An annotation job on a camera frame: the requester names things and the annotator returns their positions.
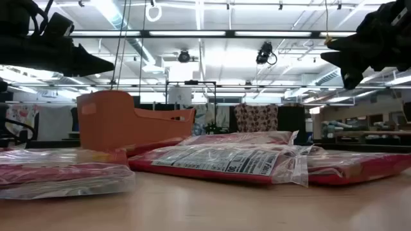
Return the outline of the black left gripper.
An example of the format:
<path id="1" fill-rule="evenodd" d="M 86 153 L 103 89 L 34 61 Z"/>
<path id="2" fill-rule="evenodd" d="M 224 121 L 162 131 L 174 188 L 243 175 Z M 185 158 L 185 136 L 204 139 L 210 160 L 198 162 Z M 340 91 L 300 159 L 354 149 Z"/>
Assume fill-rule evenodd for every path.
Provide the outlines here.
<path id="1" fill-rule="evenodd" d="M 69 37 L 1 35 L 1 64 L 89 76 L 114 70 L 114 64 L 88 53 Z"/>

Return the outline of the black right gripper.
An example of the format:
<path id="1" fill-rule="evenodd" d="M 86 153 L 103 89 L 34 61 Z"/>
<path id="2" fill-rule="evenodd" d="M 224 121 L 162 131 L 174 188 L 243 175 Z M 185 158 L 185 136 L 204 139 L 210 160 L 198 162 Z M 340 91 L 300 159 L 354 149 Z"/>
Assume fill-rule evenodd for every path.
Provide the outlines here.
<path id="1" fill-rule="evenodd" d="M 410 69 L 410 0 L 382 4 L 368 13 L 359 25 L 359 34 L 340 37 L 327 43 L 337 50 L 320 55 L 321 59 L 340 68 L 345 90 L 355 89 L 363 80 L 363 72 L 370 66 L 375 71 L 395 67 Z M 343 50 L 370 47 L 365 53 Z"/>

